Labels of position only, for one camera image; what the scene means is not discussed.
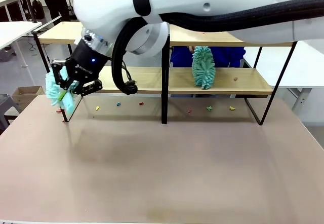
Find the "cardboard box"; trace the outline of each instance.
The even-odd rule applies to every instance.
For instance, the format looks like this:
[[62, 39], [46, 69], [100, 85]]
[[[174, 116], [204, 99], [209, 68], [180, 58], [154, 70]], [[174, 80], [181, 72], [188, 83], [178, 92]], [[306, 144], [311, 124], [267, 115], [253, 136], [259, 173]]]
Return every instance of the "cardboard box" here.
[[21, 110], [24, 110], [38, 95], [43, 94], [41, 86], [18, 87], [12, 94], [12, 99]]

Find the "wooden shelf board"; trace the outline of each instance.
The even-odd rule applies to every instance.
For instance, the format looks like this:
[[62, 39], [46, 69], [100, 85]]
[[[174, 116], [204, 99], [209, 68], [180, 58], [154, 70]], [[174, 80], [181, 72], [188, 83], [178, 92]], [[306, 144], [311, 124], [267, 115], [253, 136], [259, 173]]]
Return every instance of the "wooden shelf board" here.
[[[137, 82], [138, 93], [160, 94], [162, 91], [162, 69], [159, 67], [128, 67], [132, 79]], [[115, 86], [111, 67], [105, 66], [100, 72], [101, 93], [120, 93]], [[272, 88], [253, 68], [217, 68], [215, 83], [209, 90], [194, 86], [191, 68], [170, 68], [169, 94], [240, 94], [270, 95]]]
[[[80, 22], [61, 22], [41, 34], [40, 43], [74, 44], [80, 37]], [[214, 47], [291, 47], [292, 43], [251, 44], [233, 37], [228, 32], [203, 33], [170, 26], [170, 46], [214, 46]]]

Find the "person's hand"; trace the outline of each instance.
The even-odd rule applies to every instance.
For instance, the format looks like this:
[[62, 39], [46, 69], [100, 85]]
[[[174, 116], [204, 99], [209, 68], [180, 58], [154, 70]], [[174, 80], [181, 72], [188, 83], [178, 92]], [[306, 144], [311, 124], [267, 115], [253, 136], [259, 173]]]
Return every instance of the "person's hand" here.
[[194, 53], [194, 50], [196, 49], [196, 47], [195, 46], [189, 46], [188, 47], [189, 48], [189, 51], [191, 52], [191, 53]]

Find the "black cable sleeve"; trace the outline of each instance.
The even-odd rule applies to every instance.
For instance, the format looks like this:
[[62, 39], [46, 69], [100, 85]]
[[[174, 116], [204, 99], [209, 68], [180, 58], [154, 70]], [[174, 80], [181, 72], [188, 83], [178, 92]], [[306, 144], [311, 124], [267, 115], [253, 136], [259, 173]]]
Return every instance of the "black cable sleeve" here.
[[293, 0], [217, 16], [160, 14], [163, 21], [201, 32], [241, 30], [324, 16], [324, 0]]
[[147, 25], [147, 23], [142, 17], [131, 19], [123, 27], [114, 44], [111, 60], [112, 78], [118, 89], [127, 95], [137, 93], [138, 88], [135, 81], [128, 81], [124, 83], [122, 73], [123, 57], [127, 44], [132, 36], [145, 25]]

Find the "backpack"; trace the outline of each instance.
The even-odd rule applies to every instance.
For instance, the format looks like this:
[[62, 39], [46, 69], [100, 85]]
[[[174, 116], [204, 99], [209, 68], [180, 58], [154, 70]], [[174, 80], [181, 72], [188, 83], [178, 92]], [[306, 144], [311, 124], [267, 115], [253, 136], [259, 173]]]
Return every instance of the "backpack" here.
[[34, 0], [32, 2], [32, 9], [34, 12], [34, 16], [37, 20], [41, 20], [45, 18], [44, 9], [40, 1]]

